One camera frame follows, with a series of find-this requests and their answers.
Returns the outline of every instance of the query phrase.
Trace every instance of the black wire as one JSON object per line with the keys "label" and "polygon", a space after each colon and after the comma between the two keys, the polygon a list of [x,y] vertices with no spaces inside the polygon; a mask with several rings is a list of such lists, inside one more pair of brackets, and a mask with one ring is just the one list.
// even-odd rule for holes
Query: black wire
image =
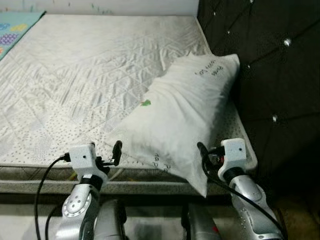
{"label": "black wire", "polygon": [[34,198],[34,223],[35,223],[35,232],[36,232],[36,237],[38,240],[41,240],[41,235],[40,235],[40,230],[39,230],[39,222],[38,222],[38,202],[39,202],[39,195],[40,195],[40,191],[42,188],[42,185],[44,184],[44,181],[49,173],[49,171],[51,170],[51,168],[59,161],[64,160],[64,157],[59,157],[57,160],[55,160],[53,163],[51,163],[51,165],[46,169],[41,182],[39,184],[38,190],[36,191],[36,195]]}
{"label": "black wire", "polygon": [[49,240],[49,222],[51,217],[54,215],[54,213],[58,210],[62,208],[62,204],[55,206],[51,212],[49,213],[46,222],[45,222],[45,240]]}
{"label": "black wire", "polygon": [[206,167],[206,161],[204,160],[204,157],[202,158],[202,169],[204,171],[204,174],[208,177],[208,179],[210,179],[214,184],[218,185],[219,187],[233,193],[234,195],[237,195],[239,198],[245,200],[247,203],[251,204],[253,207],[255,207],[256,209],[258,209],[261,213],[263,213],[268,219],[270,219],[270,221],[281,231],[284,240],[288,239],[288,233],[287,231],[285,231],[281,225],[277,222],[277,220],[275,220],[269,213],[266,212],[266,210],[264,210],[262,207],[260,207],[258,204],[256,204],[255,202],[253,202],[252,200],[250,200],[249,198],[245,197],[244,195],[242,195],[240,192],[234,190],[233,188],[227,186],[226,184],[214,179],[207,170]]}

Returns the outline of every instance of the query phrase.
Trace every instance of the blue blanket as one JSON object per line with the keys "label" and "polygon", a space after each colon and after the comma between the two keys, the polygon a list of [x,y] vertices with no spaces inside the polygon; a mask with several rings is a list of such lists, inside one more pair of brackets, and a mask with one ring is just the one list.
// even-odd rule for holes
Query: blue blanket
{"label": "blue blanket", "polygon": [[0,60],[45,12],[0,13]]}

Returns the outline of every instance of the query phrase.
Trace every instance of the white quilted mattress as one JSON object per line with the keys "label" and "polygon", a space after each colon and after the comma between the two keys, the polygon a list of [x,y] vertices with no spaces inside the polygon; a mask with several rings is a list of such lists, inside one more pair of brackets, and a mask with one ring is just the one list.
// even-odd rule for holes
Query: white quilted mattress
{"label": "white quilted mattress", "polygon": [[[72,144],[93,141],[108,158],[104,135],[141,102],[154,78],[190,52],[210,53],[191,16],[42,17],[0,61],[0,192],[23,192],[18,183],[40,179]],[[230,102],[218,140],[234,137],[246,139],[253,169],[257,159]],[[125,157],[118,167],[125,169],[123,184],[148,175],[164,185],[182,182]],[[54,180],[71,174],[68,163],[53,171]],[[24,189],[32,192],[32,184]],[[51,191],[60,193],[59,185]]]}

